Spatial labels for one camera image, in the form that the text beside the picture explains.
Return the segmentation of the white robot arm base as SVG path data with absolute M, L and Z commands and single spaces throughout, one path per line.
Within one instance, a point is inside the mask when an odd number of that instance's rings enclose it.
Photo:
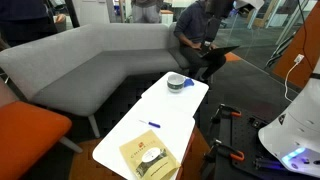
M 287 170 L 320 177 L 320 59 L 303 90 L 258 138 Z

